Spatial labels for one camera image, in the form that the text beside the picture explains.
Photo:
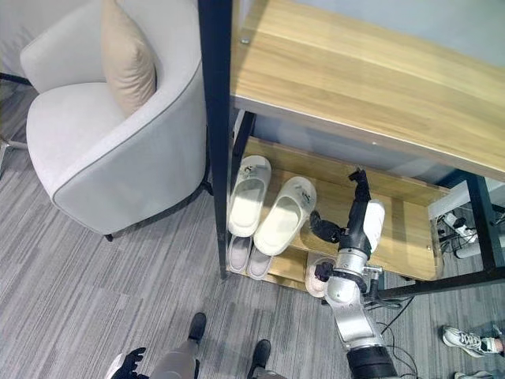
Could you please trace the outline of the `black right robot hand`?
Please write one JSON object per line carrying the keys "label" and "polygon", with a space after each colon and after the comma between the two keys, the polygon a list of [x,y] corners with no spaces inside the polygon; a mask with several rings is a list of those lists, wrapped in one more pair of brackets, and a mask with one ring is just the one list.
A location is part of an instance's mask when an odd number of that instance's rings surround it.
{"label": "black right robot hand", "polygon": [[370,258],[380,242],[385,207],[381,201],[371,198],[365,170],[356,169],[349,180],[357,186],[346,227],[322,220],[314,210],[309,217],[310,230],[325,242],[338,243],[339,250],[359,250]]}

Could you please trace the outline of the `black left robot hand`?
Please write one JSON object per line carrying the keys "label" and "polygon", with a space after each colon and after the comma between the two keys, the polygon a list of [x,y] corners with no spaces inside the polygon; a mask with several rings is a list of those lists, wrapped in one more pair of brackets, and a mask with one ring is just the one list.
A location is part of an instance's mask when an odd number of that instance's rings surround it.
{"label": "black left robot hand", "polygon": [[119,354],[110,364],[106,379],[148,379],[149,376],[138,373],[138,364],[143,360],[145,347],[139,347],[128,354]]}

